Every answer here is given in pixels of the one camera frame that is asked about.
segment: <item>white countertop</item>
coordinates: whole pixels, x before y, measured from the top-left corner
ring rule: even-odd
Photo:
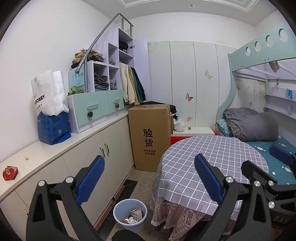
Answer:
[[[41,141],[37,141],[0,163],[0,170],[2,171],[7,166],[17,167],[19,171],[15,180],[5,181],[3,177],[0,177],[0,201],[42,167],[46,166],[48,163],[58,158],[85,139],[98,133],[100,130],[108,127],[109,125],[112,125],[127,115],[128,112],[124,112],[90,129],[87,129],[80,134],[71,134],[71,138],[59,144],[48,145]]]
[[[191,127],[190,130],[188,130],[188,127],[185,127],[185,130],[183,132],[177,132],[174,130],[174,133],[171,134],[172,137],[196,137],[207,135],[215,135],[210,127]]]

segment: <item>teal bedsheet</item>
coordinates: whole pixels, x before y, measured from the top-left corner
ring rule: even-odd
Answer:
[[[218,126],[219,131],[226,137],[230,137],[226,132]],[[274,158],[269,154],[269,147],[275,145],[285,152],[296,153],[296,147],[294,147],[290,142],[288,142],[283,137],[279,136],[277,141],[274,142],[246,142],[254,149],[256,149],[266,160],[269,174],[274,177],[278,184],[286,185],[286,184],[296,184],[295,177],[292,172],[287,172],[285,167],[289,168],[289,166],[280,162],[278,159]]]

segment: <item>checkered tablecloth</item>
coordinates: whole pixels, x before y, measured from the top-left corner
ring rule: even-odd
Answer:
[[[218,167],[225,176],[237,182],[249,183],[241,173],[241,165],[250,160],[268,172],[265,159],[250,145],[237,138],[224,136],[197,136],[172,145],[162,156],[152,187],[154,199],[213,215],[218,204],[211,200],[194,168],[194,158],[202,153],[210,165]],[[236,220],[241,201],[235,205],[232,220]]]

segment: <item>blue gripper pad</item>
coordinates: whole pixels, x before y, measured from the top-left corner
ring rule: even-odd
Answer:
[[[81,206],[83,202],[87,202],[104,169],[105,160],[100,156],[77,187],[76,202],[79,206]]]
[[[269,154],[273,156],[274,158],[278,159],[285,165],[292,165],[293,164],[293,159],[292,155],[290,153],[285,152],[283,149],[272,145],[269,148]]]
[[[207,162],[202,155],[196,155],[194,159],[195,169],[211,199],[220,204],[223,201],[222,187],[205,161]]]

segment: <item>grey duvet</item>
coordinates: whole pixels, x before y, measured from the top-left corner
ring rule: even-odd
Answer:
[[[232,121],[240,130],[241,141],[276,141],[278,123],[270,113],[258,113],[248,108],[231,108],[223,113],[227,122]]]

